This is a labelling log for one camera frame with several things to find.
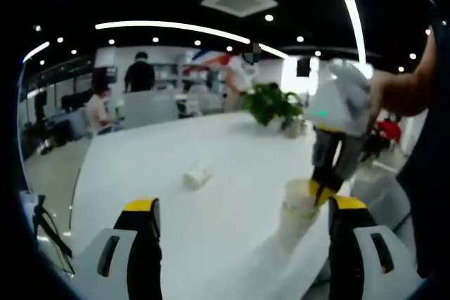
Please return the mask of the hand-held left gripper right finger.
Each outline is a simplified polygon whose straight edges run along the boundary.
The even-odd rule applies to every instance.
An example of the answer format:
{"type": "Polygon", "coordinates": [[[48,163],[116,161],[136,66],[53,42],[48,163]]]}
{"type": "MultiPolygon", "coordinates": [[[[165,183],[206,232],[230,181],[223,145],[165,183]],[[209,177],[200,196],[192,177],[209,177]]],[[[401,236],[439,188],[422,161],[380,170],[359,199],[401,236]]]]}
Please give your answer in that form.
{"type": "Polygon", "coordinates": [[[407,299],[422,283],[413,257],[360,200],[329,199],[330,299],[407,299]]]}

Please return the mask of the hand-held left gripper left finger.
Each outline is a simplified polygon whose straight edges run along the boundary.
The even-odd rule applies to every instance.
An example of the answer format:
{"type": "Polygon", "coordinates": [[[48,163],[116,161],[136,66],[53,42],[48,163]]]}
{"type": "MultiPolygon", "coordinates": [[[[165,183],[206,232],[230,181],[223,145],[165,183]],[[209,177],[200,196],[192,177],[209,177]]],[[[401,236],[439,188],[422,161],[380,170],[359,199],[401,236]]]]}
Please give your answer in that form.
{"type": "Polygon", "coordinates": [[[160,203],[156,197],[125,205],[75,259],[79,299],[161,299],[160,203]]]}

